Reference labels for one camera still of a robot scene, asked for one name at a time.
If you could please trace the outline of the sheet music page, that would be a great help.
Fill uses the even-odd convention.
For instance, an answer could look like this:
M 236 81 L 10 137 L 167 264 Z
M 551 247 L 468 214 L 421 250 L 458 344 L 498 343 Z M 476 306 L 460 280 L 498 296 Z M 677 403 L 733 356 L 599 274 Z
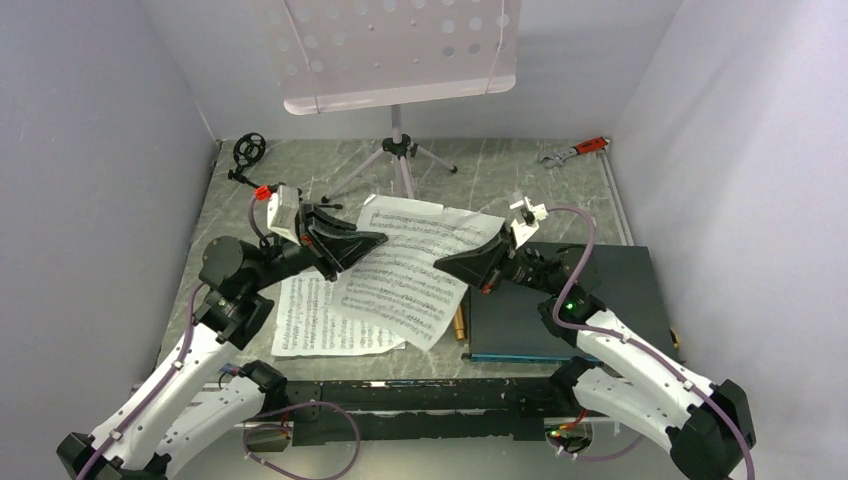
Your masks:
M 316 271 L 280 283 L 273 356 L 365 356 L 406 347 L 405 340 L 386 329 L 332 313 L 334 286 Z
M 370 196 L 359 232 L 388 241 L 368 253 L 335 284 L 331 311 L 389 330 L 421 351 L 445 334 L 467 284 L 434 268 L 443 257 L 493 239 L 504 219 L 441 204 Z

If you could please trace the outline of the lilac music stand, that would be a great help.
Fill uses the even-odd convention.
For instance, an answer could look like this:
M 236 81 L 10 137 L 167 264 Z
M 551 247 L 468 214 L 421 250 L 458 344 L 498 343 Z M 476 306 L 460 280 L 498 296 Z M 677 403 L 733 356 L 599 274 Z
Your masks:
M 513 1 L 254 1 L 251 4 L 292 115 L 387 107 L 392 133 L 355 169 L 393 158 L 401 196 L 413 198 L 417 154 L 455 165 L 412 141 L 404 105 L 498 94 L 517 81 Z

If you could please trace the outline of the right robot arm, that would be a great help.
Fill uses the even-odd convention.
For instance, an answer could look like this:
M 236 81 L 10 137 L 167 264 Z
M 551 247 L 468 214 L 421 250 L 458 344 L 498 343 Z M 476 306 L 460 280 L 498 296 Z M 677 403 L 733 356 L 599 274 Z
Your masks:
M 727 479 L 738 465 L 754 478 L 756 435 L 745 391 L 673 360 L 592 295 L 592 248 L 567 245 L 546 255 L 519 246 L 504 227 L 483 246 L 433 266 L 483 294 L 504 282 L 547 294 L 538 306 L 547 331 L 590 356 L 551 375 L 551 401 L 560 413 L 584 408 L 623 423 L 667 453 L 688 479 Z

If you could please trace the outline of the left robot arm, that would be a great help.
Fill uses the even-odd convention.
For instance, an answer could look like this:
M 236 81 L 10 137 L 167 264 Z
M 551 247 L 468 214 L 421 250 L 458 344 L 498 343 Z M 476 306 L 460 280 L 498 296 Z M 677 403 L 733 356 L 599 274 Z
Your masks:
M 209 378 L 252 341 L 275 303 L 265 288 L 303 272 L 334 281 L 377 247 L 384 233 L 360 231 L 315 204 L 281 207 L 282 228 L 257 243 L 221 236 L 203 252 L 201 303 L 186 329 L 131 398 L 91 433 L 71 433 L 57 455 L 73 479 L 171 479 L 236 423 L 272 420 L 290 408 L 287 380 L 252 361 L 217 397 L 192 407 Z

